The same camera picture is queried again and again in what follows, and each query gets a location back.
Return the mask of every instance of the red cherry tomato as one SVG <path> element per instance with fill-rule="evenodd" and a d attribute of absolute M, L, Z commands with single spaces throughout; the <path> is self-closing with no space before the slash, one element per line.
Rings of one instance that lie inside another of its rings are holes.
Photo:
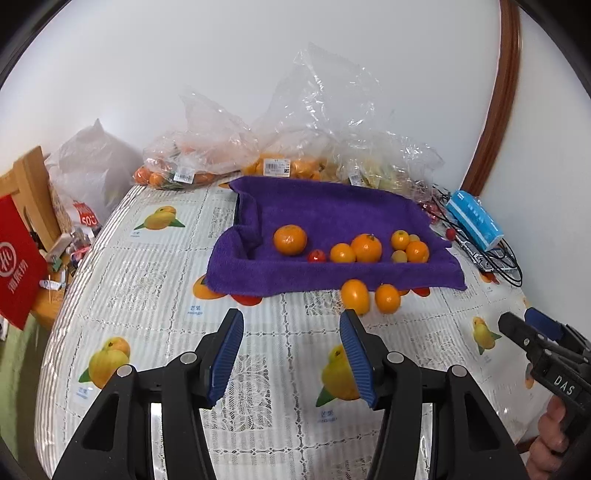
<path fill-rule="evenodd" d="M 322 250 L 312 250 L 312 252 L 308 254 L 308 262 L 326 262 L 326 254 Z"/>
<path fill-rule="evenodd" d="M 453 228 L 448 228 L 447 230 L 445 230 L 445 237 L 450 242 L 453 242 L 456 239 L 456 231 Z"/>

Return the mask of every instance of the price label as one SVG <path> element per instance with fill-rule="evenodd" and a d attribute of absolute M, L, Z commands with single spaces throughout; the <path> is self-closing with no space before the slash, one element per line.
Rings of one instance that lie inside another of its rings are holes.
<path fill-rule="evenodd" d="M 361 173 L 354 173 L 353 175 L 349 175 L 349 181 L 351 185 L 354 187 L 364 187 L 365 183 L 363 182 L 363 177 Z"/>
<path fill-rule="evenodd" d="M 266 158 L 262 174 L 265 177 L 289 177 L 291 163 L 283 158 Z"/>
<path fill-rule="evenodd" d="M 177 171 L 174 173 L 174 181 L 179 181 L 180 183 L 193 183 L 193 179 L 195 177 L 195 172 L 187 167 L 178 167 Z"/>

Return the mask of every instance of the blue box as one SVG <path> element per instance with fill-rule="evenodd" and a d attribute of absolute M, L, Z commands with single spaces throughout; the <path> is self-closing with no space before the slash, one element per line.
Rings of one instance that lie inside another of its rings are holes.
<path fill-rule="evenodd" d="M 470 233 L 482 250 L 495 248 L 503 238 L 501 229 L 469 193 L 456 190 L 447 202 L 447 210 Z"/>

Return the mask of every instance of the green floor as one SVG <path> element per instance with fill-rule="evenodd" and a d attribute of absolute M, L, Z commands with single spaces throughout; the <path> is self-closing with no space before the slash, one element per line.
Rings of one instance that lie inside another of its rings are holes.
<path fill-rule="evenodd" d="M 33 425 L 41 361 L 49 332 L 33 317 L 24 331 L 10 327 L 0 342 L 0 434 L 31 480 L 47 480 L 37 454 Z"/>

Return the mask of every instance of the white plastic bag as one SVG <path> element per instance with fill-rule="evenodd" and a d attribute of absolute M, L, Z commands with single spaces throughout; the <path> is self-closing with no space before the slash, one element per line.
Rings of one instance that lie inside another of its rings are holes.
<path fill-rule="evenodd" d="M 96 233 L 129 191 L 140 154 L 103 130 L 97 119 L 45 160 L 74 227 Z"/>

